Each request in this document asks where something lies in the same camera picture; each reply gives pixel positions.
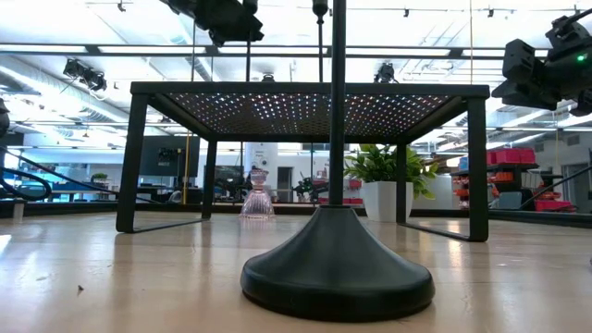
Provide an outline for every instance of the wooden floor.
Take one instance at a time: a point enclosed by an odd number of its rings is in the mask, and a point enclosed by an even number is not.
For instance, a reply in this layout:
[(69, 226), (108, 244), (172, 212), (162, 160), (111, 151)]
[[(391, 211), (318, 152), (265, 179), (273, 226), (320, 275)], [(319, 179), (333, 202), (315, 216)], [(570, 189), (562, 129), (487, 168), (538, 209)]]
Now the wooden floor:
[[(142, 212), (138, 223), (194, 214)], [(397, 321), (318, 323), (241, 295), (243, 263), (297, 232), (305, 216), (117, 234), (115, 215), (0, 220), (0, 331), (8, 332), (590, 332), (592, 230), (492, 222), (487, 243), (392, 224), (368, 227), (436, 281), (430, 307)], [(432, 221), (456, 231), (465, 221)]]

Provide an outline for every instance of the round black base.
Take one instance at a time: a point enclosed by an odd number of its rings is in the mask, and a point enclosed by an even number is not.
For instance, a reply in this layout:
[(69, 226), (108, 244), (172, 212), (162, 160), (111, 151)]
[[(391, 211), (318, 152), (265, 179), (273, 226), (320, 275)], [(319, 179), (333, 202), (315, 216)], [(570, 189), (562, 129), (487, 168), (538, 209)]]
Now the round black base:
[(298, 234), (247, 261), (240, 284), (260, 306), (303, 318), (366, 322), (425, 309), (429, 271), (378, 241), (349, 207), (320, 207)]

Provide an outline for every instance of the black pole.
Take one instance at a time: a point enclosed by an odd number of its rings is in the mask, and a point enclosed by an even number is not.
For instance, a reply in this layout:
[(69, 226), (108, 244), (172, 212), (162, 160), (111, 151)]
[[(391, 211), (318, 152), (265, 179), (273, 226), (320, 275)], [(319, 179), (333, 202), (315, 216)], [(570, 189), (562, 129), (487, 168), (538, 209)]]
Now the black pole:
[(346, 0), (333, 0), (331, 66), (331, 132), (329, 204), (343, 204), (343, 144), (345, 131), (345, 15)]
[(240, 176), (243, 178), (244, 180), (244, 166), (243, 166), (243, 162), (242, 162), (242, 145), (244, 144), (244, 142), (240, 142)]
[(397, 223), (407, 223), (407, 144), (397, 144)]
[(318, 81), (323, 82), (323, 19), (318, 18)]
[(218, 142), (214, 140), (210, 140), (207, 145), (205, 175), (203, 178), (202, 218), (210, 218), (212, 216), (212, 203), (214, 202), (214, 177), (216, 176), (217, 145)]
[(249, 32), (249, 40), (247, 41), (247, 82), (251, 81), (251, 33)]

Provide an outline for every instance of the black cable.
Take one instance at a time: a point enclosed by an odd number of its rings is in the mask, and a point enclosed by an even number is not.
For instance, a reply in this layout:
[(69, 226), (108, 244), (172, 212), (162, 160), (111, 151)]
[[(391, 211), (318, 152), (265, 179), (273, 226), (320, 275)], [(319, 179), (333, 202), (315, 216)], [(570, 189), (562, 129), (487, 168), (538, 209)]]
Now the black cable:
[(592, 8), (590, 8), (588, 10), (585, 10), (585, 11), (581, 12), (580, 14), (576, 14), (576, 15), (570, 16), (569, 18), (567, 18), (565, 20), (565, 22), (563, 24), (565, 26), (570, 25), (570, 24), (576, 22), (578, 19), (581, 19), (583, 17), (586, 17), (586, 16), (588, 16), (590, 14), (592, 14)]
[(543, 195), (544, 192), (553, 189), (556, 186), (561, 185), (562, 183), (566, 182), (567, 180), (570, 179), (574, 179), (578, 176), (580, 176), (581, 174), (587, 172), (588, 170), (592, 170), (592, 166), (588, 166), (586, 168), (581, 169), (580, 171), (574, 173), (573, 175), (571, 175), (570, 177), (566, 178), (566, 179), (562, 179), (561, 181), (558, 181), (554, 184), (550, 184), (548, 187), (544, 188), (543, 190), (541, 190), (539, 193), (533, 195), (532, 198), (526, 200), (520, 207), (518, 207), (518, 209), (523, 209), (525, 208), (528, 204), (532, 203), (536, 198), (538, 198), (539, 196)]
[[(75, 184), (81, 185), (81, 186), (83, 186), (83, 187), (86, 187), (86, 188), (88, 188), (88, 189), (91, 189), (91, 190), (95, 190), (95, 191), (102, 191), (102, 192), (105, 192), (105, 193), (110, 193), (110, 194), (119, 195), (119, 192), (118, 192), (118, 191), (111, 191), (111, 190), (103, 189), (103, 188), (100, 188), (100, 187), (97, 187), (97, 186), (93, 186), (93, 185), (85, 184), (85, 183), (83, 183), (83, 182), (80, 182), (80, 181), (77, 181), (77, 180), (75, 180), (75, 179), (72, 179), (72, 178), (70, 178), (70, 177), (67, 177), (67, 176), (64, 176), (64, 175), (62, 175), (62, 174), (59, 174), (59, 173), (55, 172), (54, 170), (52, 170), (52, 169), (50, 169), (50, 168), (47, 168), (47, 167), (45, 167), (45, 166), (42, 166), (42, 165), (40, 165), (40, 164), (38, 164), (38, 163), (36, 163), (36, 162), (33, 162), (33, 161), (31, 161), (31, 160), (30, 160), (29, 158), (27, 158), (27, 157), (23, 157), (23, 156), (19, 156), (19, 155), (17, 155), (17, 154), (12, 154), (12, 153), (10, 153), (6, 147), (2, 147), (2, 146), (0, 146), (0, 149), (4, 150), (4, 151), (5, 151), (6, 153), (8, 153), (8, 154), (11, 154), (11, 155), (15, 156), (15, 157), (16, 157), (16, 158), (18, 158), (19, 160), (25, 161), (25, 162), (29, 163), (30, 165), (32, 165), (32, 166), (34, 166), (34, 167), (38, 167), (38, 168), (40, 168), (41, 170), (43, 170), (43, 171), (45, 171), (45, 172), (47, 172), (47, 173), (50, 173), (50, 174), (52, 174), (52, 175), (54, 175), (54, 176), (58, 176), (58, 177), (60, 177), (60, 178), (62, 178), (62, 179), (65, 179), (65, 180), (67, 180), (67, 181), (70, 181), (70, 182), (73, 182), (73, 183), (75, 183)], [(17, 171), (17, 170), (8, 169), (8, 172), (15, 172), (15, 171)], [(30, 175), (30, 174), (25, 174), (24, 176), (25, 176), (25, 177), (27, 177), (27, 178), (31, 178), (31, 179), (33, 179), (33, 178), (37, 178), (36, 176)], [(17, 195), (17, 196), (20, 196), (20, 197), (22, 197), (23, 199), (25, 199), (25, 197), (24, 197), (24, 196), (22, 196), (21, 194), (22, 194), (22, 193), (15, 194), (15, 195)], [(138, 200), (141, 200), (141, 201), (145, 201), (145, 202), (147, 202), (147, 203), (151, 203), (151, 204), (160, 204), (158, 201), (154, 201), (154, 200), (150, 200), (150, 199), (144, 199), (144, 198), (141, 198), (141, 197), (136, 197), (136, 199), (138, 199)]]

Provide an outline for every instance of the red storage bin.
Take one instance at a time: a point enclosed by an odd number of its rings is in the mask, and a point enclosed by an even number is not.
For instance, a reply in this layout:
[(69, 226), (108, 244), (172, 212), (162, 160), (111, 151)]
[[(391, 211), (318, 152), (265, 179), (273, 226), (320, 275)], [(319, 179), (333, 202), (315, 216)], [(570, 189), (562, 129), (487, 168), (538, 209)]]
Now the red storage bin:
[(362, 188), (362, 181), (358, 179), (350, 179), (350, 189)]
[(497, 164), (520, 164), (520, 149), (503, 149), (496, 153)]
[(537, 157), (535, 156), (535, 151), (531, 148), (522, 148), (520, 149), (520, 163), (522, 164), (535, 164), (537, 162)]
[(487, 152), (487, 165), (495, 165), (496, 162), (496, 152)]
[(535, 200), (535, 207), (538, 212), (556, 210), (571, 205), (572, 203), (566, 201)]

